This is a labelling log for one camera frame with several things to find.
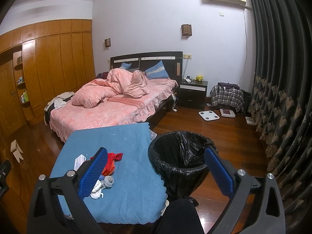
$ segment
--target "bed frame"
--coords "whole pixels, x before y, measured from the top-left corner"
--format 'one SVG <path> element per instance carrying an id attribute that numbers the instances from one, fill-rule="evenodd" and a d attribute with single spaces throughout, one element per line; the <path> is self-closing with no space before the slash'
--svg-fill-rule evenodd
<path id="1" fill-rule="evenodd" d="M 178 85 L 182 82 L 182 63 L 183 52 L 152 52 L 152 53 L 140 53 L 140 54 L 127 54 L 110 58 L 110 69 L 119 68 L 121 64 L 132 63 L 131 68 L 139 68 L 141 71 L 145 71 L 158 62 L 163 61 L 163 65 L 172 80 L 176 80 Z M 170 96 L 166 100 L 162 101 L 159 107 L 156 109 L 156 113 L 147 118 L 150 129 L 153 129 L 160 120 L 172 109 L 173 99 Z"/>

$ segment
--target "curtain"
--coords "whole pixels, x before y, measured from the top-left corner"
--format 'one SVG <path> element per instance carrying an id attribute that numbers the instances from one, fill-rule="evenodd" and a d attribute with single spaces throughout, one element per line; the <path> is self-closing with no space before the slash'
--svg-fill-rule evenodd
<path id="1" fill-rule="evenodd" d="M 295 0 L 251 2 L 257 52 L 249 111 L 291 233 L 312 204 L 312 26 Z"/>

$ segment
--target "yellow toy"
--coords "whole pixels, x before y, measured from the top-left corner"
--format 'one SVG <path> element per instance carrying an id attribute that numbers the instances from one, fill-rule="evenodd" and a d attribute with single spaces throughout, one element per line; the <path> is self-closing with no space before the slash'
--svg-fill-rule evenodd
<path id="1" fill-rule="evenodd" d="M 204 79 L 203 76 L 199 75 L 199 76 L 196 76 L 196 81 L 200 82 Z"/>

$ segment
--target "blue pillow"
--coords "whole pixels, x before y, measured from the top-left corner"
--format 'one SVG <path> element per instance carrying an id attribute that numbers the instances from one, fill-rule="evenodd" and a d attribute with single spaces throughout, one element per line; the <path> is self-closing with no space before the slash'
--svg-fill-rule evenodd
<path id="1" fill-rule="evenodd" d="M 163 65 L 163 61 L 160 61 L 155 66 L 145 70 L 145 74 L 148 79 L 169 78 L 169 75 Z"/>
<path id="2" fill-rule="evenodd" d="M 125 69 L 125 70 L 128 70 L 130 67 L 131 67 L 132 63 L 122 63 L 120 68 L 121 69 Z"/>

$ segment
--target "nightstand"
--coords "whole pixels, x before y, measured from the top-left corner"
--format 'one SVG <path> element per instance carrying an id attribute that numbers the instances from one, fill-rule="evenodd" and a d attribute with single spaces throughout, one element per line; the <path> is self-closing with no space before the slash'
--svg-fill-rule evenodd
<path id="1" fill-rule="evenodd" d="M 181 82 L 179 88 L 178 105 L 187 108 L 205 110 L 207 81 Z"/>

